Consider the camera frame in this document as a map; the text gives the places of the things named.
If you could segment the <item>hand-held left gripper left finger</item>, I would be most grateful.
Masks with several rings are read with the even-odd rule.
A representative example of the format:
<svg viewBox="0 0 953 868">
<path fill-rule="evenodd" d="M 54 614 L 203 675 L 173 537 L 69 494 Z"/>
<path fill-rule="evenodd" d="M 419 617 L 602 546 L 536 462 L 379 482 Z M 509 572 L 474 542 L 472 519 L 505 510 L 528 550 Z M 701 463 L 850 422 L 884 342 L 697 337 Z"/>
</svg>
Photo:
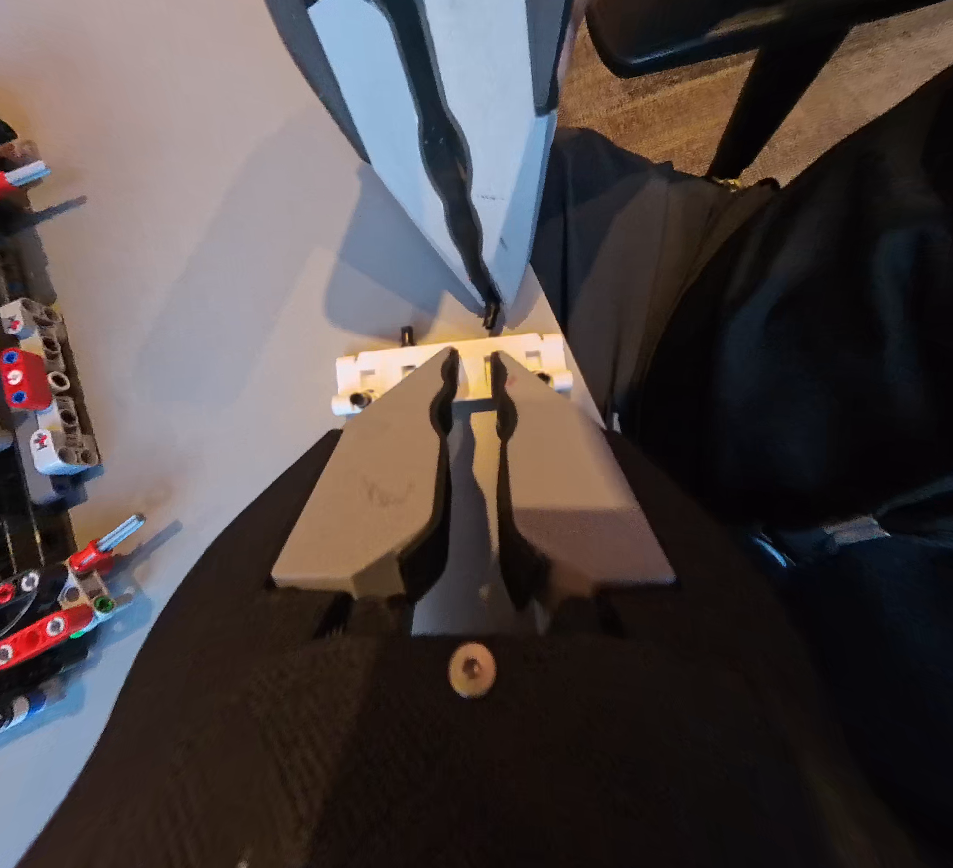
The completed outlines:
<svg viewBox="0 0 953 868">
<path fill-rule="evenodd" d="M 446 348 L 350 419 L 272 567 L 277 587 L 408 602 L 434 587 L 458 384 L 459 353 Z"/>
</svg>

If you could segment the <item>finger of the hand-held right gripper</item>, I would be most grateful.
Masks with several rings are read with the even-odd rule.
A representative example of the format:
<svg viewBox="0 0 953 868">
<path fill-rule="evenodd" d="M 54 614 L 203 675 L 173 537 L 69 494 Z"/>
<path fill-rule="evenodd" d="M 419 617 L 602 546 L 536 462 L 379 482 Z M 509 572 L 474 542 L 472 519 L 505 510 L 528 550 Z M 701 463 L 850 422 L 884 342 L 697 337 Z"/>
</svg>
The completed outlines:
<svg viewBox="0 0 953 868">
<path fill-rule="evenodd" d="M 424 0 L 450 112 L 469 152 L 482 256 L 513 306 L 529 263 L 554 113 L 534 104 L 526 0 Z"/>
<path fill-rule="evenodd" d="M 483 311 L 498 312 L 469 152 L 418 0 L 318 0 L 307 14 L 376 175 Z"/>
</svg>

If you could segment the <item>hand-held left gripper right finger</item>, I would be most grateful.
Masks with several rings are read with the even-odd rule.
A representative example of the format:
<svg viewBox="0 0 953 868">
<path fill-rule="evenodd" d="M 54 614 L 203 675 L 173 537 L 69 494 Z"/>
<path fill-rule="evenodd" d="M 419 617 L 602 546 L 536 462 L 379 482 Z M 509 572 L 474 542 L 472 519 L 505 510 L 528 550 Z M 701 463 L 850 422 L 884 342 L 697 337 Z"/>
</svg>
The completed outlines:
<svg viewBox="0 0 953 868">
<path fill-rule="evenodd" d="M 604 429 L 504 352 L 492 355 L 492 393 L 498 565 L 515 608 L 674 585 Z"/>
</svg>

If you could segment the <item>white toy brick panel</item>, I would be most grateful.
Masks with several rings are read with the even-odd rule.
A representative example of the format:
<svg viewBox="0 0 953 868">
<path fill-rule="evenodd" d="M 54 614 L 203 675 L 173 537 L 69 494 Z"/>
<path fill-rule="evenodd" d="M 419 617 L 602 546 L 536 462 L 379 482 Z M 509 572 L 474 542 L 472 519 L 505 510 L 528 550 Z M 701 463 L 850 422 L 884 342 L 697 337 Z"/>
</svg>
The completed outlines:
<svg viewBox="0 0 953 868">
<path fill-rule="evenodd" d="M 508 334 L 386 350 L 364 350 L 337 359 L 337 393 L 331 399 L 332 414 L 348 418 L 360 413 L 412 372 L 450 348 L 456 349 L 459 356 L 455 402 L 490 399 L 491 358 L 496 352 L 509 355 L 533 374 L 546 375 L 550 386 L 559 393 L 570 392 L 574 385 L 574 377 L 567 363 L 567 347 L 561 334 Z"/>
</svg>

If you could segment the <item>light grey desk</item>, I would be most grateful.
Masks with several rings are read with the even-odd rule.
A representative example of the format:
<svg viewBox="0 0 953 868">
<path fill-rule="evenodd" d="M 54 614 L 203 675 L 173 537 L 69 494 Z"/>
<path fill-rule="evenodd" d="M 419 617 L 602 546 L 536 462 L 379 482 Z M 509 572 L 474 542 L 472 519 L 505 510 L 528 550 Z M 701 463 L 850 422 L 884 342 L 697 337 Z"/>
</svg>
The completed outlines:
<svg viewBox="0 0 953 868">
<path fill-rule="evenodd" d="M 162 541 L 128 576 L 144 597 L 107 623 L 70 715 L 2 749 L 2 866 L 75 788 L 107 854 L 146 783 L 146 751 L 225 668 L 187 631 L 145 664 L 157 622 L 224 617 L 239 635 L 294 596 L 271 571 L 315 484 L 303 456 L 332 416 L 337 357 L 487 338 L 483 308 L 333 122 L 264 0 L 2 0 L 2 116 L 53 168 L 38 207 L 84 199 L 38 235 L 66 315 L 105 470 L 74 513 L 142 510 Z"/>
</svg>

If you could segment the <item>person's torso in dark clothing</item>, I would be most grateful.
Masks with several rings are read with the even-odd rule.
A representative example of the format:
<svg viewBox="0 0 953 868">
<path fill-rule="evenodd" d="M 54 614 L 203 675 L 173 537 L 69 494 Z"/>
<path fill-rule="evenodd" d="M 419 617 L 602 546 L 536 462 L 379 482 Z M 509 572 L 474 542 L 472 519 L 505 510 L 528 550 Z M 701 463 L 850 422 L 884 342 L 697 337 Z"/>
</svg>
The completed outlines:
<svg viewBox="0 0 953 868">
<path fill-rule="evenodd" d="M 590 394 L 778 592 L 851 755 L 951 866 L 951 68 L 785 186 L 556 132 L 532 266 Z"/>
</svg>

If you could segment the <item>toy brick car model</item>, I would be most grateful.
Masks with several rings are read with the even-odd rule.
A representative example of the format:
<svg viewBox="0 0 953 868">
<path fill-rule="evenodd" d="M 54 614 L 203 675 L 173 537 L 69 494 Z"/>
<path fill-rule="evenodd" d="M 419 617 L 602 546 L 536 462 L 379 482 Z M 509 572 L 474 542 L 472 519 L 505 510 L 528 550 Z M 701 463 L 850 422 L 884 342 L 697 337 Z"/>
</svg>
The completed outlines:
<svg viewBox="0 0 953 868">
<path fill-rule="evenodd" d="M 101 470 L 68 330 L 39 247 L 30 192 L 50 174 L 37 148 L 1 124 L 1 731 L 61 700 L 101 627 L 129 607 L 110 586 L 134 513 L 85 545 L 70 510 Z"/>
</svg>

